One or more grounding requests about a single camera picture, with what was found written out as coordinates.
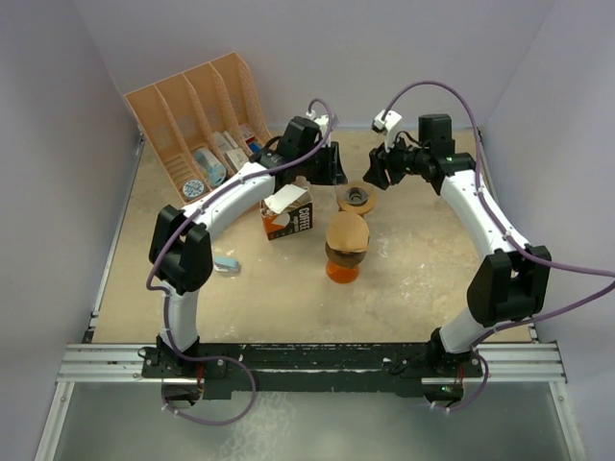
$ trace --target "light purple wall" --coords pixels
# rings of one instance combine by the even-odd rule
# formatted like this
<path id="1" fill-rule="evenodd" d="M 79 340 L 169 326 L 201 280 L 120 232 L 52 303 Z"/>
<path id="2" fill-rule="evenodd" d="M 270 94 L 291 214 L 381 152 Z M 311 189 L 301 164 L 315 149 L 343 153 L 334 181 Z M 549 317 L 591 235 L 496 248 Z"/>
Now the light purple wall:
<path id="1" fill-rule="evenodd" d="M 489 118 L 502 208 L 556 260 L 615 269 L 615 2 L 558 0 Z M 607 279 L 553 273 L 546 310 Z M 562 350 L 590 459 L 615 453 L 615 297 L 539 325 Z"/>
<path id="2" fill-rule="evenodd" d="M 34 458 L 96 296 L 137 132 L 69 0 L 0 2 L 0 458 Z"/>
<path id="3" fill-rule="evenodd" d="M 366 127 L 403 86 L 453 85 L 484 123 L 554 0 L 74 0 L 119 89 L 128 92 L 231 51 L 251 65 L 267 120 L 285 125 L 314 96 L 341 126 Z M 422 89 L 408 124 L 458 103 Z"/>

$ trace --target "desk organizer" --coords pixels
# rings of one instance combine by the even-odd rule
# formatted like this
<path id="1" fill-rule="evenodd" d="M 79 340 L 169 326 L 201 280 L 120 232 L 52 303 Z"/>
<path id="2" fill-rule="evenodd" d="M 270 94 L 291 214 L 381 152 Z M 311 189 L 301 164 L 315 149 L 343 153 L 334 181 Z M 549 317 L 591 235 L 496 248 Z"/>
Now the desk organizer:
<path id="1" fill-rule="evenodd" d="M 246 157 L 271 138 L 252 72 L 237 53 L 125 97 L 185 204 L 201 199 L 213 189 L 194 160 L 193 152 L 197 149 L 209 149 L 220 160 L 227 169 L 227 180 L 236 173 L 234 165 L 218 148 L 215 132 L 226 132 Z"/>

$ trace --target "small blue block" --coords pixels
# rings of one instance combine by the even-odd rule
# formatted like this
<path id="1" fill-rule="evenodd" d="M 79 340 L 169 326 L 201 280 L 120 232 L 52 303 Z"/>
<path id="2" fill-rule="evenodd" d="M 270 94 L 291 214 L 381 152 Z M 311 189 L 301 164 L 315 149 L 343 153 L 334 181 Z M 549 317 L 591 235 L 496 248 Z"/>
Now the small blue block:
<path id="1" fill-rule="evenodd" d="M 256 152 L 258 152 L 260 150 L 260 146 L 255 141 L 252 141 L 250 144 L 248 144 L 248 147 L 254 153 L 256 153 Z"/>
<path id="2" fill-rule="evenodd" d="M 239 272 L 239 261 L 231 257 L 217 256 L 213 260 L 213 268 L 218 272 Z"/>

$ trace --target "blue object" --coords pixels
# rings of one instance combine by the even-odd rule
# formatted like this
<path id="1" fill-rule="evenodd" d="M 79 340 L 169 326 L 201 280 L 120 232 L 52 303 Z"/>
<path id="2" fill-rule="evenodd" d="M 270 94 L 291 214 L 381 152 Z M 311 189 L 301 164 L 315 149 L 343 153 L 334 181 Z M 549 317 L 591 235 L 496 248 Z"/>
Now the blue object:
<path id="1" fill-rule="evenodd" d="M 226 167 L 209 149 L 197 149 L 194 151 L 193 156 L 203 173 L 205 173 L 210 186 L 217 187 L 227 178 Z"/>
<path id="2" fill-rule="evenodd" d="M 256 152 L 258 152 L 260 150 L 260 146 L 258 145 L 258 143 L 256 141 L 252 141 L 250 144 L 248 144 L 248 147 L 254 153 L 256 153 Z"/>
<path id="3" fill-rule="evenodd" d="M 231 257 L 217 256 L 213 260 L 213 268 L 218 272 L 239 272 L 239 261 Z"/>

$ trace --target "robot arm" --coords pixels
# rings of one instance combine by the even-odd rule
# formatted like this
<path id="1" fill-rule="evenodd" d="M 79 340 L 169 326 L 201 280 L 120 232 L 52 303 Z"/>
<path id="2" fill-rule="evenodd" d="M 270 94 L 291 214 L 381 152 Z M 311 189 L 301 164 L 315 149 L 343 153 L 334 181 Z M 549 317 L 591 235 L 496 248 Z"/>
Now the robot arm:
<path id="1" fill-rule="evenodd" d="M 199 289 L 213 269 L 211 242 L 250 207 L 285 184 L 293 182 L 297 176 L 305 176 L 311 183 L 323 185 L 347 181 L 339 160 L 339 146 L 329 139 L 313 158 L 296 166 L 289 164 L 311 150 L 328 127 L 327 116 L 318 117 L 315 121 L 315 114 L 308 116 L 310 118 L 294 117 L 280 138 L 269 142 L 232 179 L 212 192 L 215 194 L 213 201 L 207 197 L 182 209 L 166 206 L 159 213 L 149 253 L 152 263 L 187 217 L 201 209 L 205 200 L 210 201 L 202 213 L 186 227 L 184 238 L 173 243 L 156 273 L 170 293 L 169 328 L 181 352 L 198 344 L 197 303 Z M 276 140 L 277 147 L 272 149 Z M 160 340 L 171 345 L 164 326 Z"/>
<path id="2" fill-rule="evenodd" d="M 455 211 L 482 259 L 467 291 L 468 306 L 431 336 L 435 360 L 467 353 L 486 331 L 501 322 L 520 321 L 540 312 L 549 268 L 522 258 L 487 214 L 477 194 L 474 160 L 467 153 L 455 153 L 451 118 L 445 114 L 421 116 L 419 145 L 406 146 L 398 137 L 402 117 L 394 111 L 384 120 L 381 115 L 372 128 L 385 135 L 385 142 L 370 153 L 370 168 L 363 179 L 386 189 L 406 175 L 421 176 Z M 514 229 L 484 186 L 482 196 L 515 241 L 529 253 L 551 260 L 545 247 L 532 247 Z"/>

